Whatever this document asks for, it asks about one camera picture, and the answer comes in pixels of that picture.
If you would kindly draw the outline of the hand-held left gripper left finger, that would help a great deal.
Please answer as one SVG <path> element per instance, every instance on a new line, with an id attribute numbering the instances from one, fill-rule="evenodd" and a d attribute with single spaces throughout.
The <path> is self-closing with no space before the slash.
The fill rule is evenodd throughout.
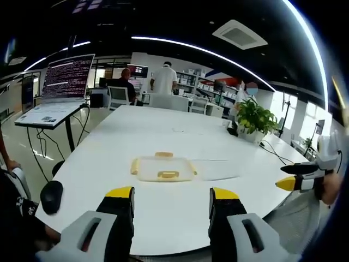
<path id="1" fill-rule="evenodd" d="M 128 261 L 134 236 L 132 186 L 109 191 L 95 211 L 87 211 L 61 233 L 39 261 Z"/>

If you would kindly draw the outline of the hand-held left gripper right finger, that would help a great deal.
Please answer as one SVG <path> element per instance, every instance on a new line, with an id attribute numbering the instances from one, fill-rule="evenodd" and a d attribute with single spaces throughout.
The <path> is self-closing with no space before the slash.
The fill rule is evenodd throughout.
<path id="1" fill-rule="evenodd" d="M 297 261 L 279 234 L 255 213 L 247 213 L 234 192 L 213 187 L 209 204 L 212 261 Z"/>

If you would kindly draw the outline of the person's right hand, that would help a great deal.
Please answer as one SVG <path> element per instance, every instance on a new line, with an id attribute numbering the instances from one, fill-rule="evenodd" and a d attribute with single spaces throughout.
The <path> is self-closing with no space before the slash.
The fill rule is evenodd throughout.
<path id="1" fill-rule="evenodd" d="M 332 170 L 323 177 L 315 179 L 314 194 L 316 199 L 327 206 L 332 206 L 340 192 L 342 176 Z"/>

